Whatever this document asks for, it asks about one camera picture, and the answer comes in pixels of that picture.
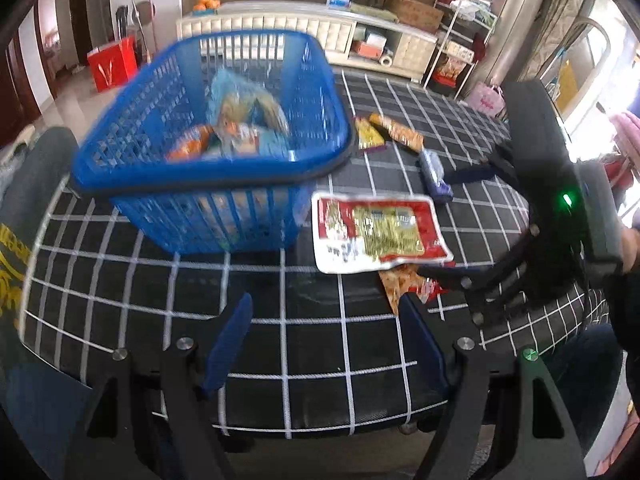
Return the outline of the purple wafer packet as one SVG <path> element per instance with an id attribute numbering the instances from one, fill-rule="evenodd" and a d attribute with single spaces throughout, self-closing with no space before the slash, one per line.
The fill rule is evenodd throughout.
<path id="1" fill-rule="evenodd" d="M 424 148 L 419 154 L 419 166 L 426 188 L 436 204 L 446 204 L 452 201 L 454 193 L 451 186 L 445 181 L 445 171 L 438 155 Z"/>

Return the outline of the red konjak snack pouch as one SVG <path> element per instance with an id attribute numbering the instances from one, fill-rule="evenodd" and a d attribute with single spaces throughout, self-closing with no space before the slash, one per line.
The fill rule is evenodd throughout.
<path id="1" fill-rule="evenodd" d="M 446 292 L 438 281 L 420 275 L 416 264 L 402 264 L 390 270 L 378 271 L 378 277 L 395 316 L 399 314 L 401 297 L 408 292 L 416 295 L 422 304 L 427 304 Z"/>

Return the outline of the large red white snack pack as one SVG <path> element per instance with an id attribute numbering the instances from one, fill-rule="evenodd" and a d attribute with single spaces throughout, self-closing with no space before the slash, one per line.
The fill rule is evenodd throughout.
<path id="1" fill-rule="evenodd" d="M 311 196 L 314 261 L 325 274 L 357 274 L 454 261 L 431 197 L 318 191 Z"/>

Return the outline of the orange blue snack packet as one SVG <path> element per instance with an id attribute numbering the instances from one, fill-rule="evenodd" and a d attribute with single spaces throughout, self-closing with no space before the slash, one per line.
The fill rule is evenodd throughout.
<path id="1" fill-rule="evenodd" d="M 170 162 L 200 158 L 208 153 L 218 152 L 220 139 L 212 125 L 196 125 L 183 131 L 172 144 L 165 158 Z"/>

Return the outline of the blue plastic basket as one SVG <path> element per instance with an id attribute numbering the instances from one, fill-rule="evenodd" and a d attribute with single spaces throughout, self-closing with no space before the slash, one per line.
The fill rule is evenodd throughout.
<path id="1" fill-rule="evenodd" d="M 296 240 L 318 181 L 357 143 L 314 37 L 215 32 L 137 73 L 81 144 L 72 181 L 168 252 L 271 252 Z"/>

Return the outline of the clear striped pastry packet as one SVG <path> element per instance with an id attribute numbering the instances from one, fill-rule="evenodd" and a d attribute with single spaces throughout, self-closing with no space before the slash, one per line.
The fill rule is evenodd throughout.
<path id="1" fill-rule="evenodd" d="M 205 117 L 220 139 L 219 151 L 206 157 L 288 156 L 290 126 L 280 103 L 263 86 L 232 70 L 216 71 Z"/>

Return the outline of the pink tote bag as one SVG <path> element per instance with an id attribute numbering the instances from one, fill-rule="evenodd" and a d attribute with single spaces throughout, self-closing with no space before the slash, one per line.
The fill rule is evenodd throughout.
<path id="1" fill-rule="evenodd" d="M 464 102 L 468 107 L 488 117 L 496 117 L 506 106 L 502 89 L 499 86 L 488 86 L 480 81 L 465 97 Z"/>

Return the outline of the orange noodle snack packet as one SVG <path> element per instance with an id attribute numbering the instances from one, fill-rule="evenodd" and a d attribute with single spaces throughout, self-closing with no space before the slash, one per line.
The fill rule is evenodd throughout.
<path id="1" fill-rule="evenodd" d="M 373 113 L 369 116 L 369 122 L 384 136 L 388 136 L 393 141 L 415 153 L 420 153 L 424 148 L 422 134 L 400 122 L 396 122 L 390 117 Z"/>

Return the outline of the black white grid tablecloth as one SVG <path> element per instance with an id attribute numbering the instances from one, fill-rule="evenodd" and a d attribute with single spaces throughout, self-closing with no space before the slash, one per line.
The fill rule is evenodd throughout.
<path id="1" fill-rule="evenodd" d="M 412 84 L 357 72 L 335 74 L 347 108 L 378 112 L 418 130 L 446 168 L 468 166 L 508 133 L 501 122 Z M 25 281 L 21 335 L 29 350 L 85 385 L 117 347 L 163 349 L 198 335 L 243 292 L 254 318 L 226 388 L 214 400 L 224 430 L 303 437 L 400 425 L 444 404 L 421 376 L 376 273 L 329 275 L 314 264 L 311 226 L 280 252 L 179 256 L 163 252 L 109 203 L 81 200 L 64 180 L 43 217 Z M 358 154 L 318 189 L 418 196 L 416 156 L 393 143 Z M 502 256 L 527 224 L 526 201 L 491 180 L 454 189 L 437 218 L 457 264 Z M 517 321 L 476 336 L 510 356 L 551 353 L 582 323 L 605 323 L 601 294 L 574 285 Z"/>

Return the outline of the pink blanket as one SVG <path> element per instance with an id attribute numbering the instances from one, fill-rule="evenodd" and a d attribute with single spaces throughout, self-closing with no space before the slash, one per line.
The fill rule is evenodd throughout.
<path id="1" fill-rule="evenodd" d="M 615 128 L 614 142 L 618 150 L 640 169 L 640 118 L 631 112 L 616 114 L 610 118 Z"/>

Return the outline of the orange box in cabinet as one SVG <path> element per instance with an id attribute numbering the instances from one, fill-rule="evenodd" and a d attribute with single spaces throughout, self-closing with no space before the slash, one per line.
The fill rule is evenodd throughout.
<path id="1" fill-rule="evenodd" d="M 360 58 L 368 58 L 369 60 L 377 61 L 383 54 L 383 49 L 375 44 L 368 44 L 365 41 L 355 40 L 352 42 L 350 52 L 354 55 L 360 56 Z"/>

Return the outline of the cardboard box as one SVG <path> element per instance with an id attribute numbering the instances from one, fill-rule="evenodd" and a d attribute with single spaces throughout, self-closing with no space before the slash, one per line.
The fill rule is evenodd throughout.
<path id="1" fill-rule="evenodd" d="M 384 6 L 405 25 L 434 34 L 438 31 L 444 12 L 416 0 L 385 0 Z"/>

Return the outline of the silver standing air conditioner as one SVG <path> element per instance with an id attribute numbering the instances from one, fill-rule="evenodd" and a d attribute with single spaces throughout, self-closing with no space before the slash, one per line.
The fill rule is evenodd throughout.
<path id="1" fill-rule="evenodd" d="M 518 57 L 542 0 L 494 0 L 498 21 L 492 33 L 483 65 L 484 81 L 500 86 Z"/>

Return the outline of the green folded cloth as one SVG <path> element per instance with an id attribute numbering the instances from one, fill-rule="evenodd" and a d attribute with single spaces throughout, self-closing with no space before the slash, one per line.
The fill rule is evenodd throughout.
<path id="1" fill-rule="evenodd" d="M 349 5 L 349 11 L 352 13 L 357 13 L 361 15 L 370 16 L 370 18 L 377 18 L 378 20 L 383 20 L 386 22 L 398 23 L 399 18 L 393 12 L 385 9 L 375 8 L 374 6 L 363 6 L 358 3 L 351 3 Z"/>

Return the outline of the dark green jacket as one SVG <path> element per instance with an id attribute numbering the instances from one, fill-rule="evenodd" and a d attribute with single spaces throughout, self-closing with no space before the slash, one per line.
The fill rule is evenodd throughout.
<path id="1" fill-rule="evenodd" d="M 29 258 L 40 223 L 70 170 L 78 143 L 65 127 L 40 134 L 1 197 L 1 366 L 26 353 L 18 336 L 21 300 Z"/>

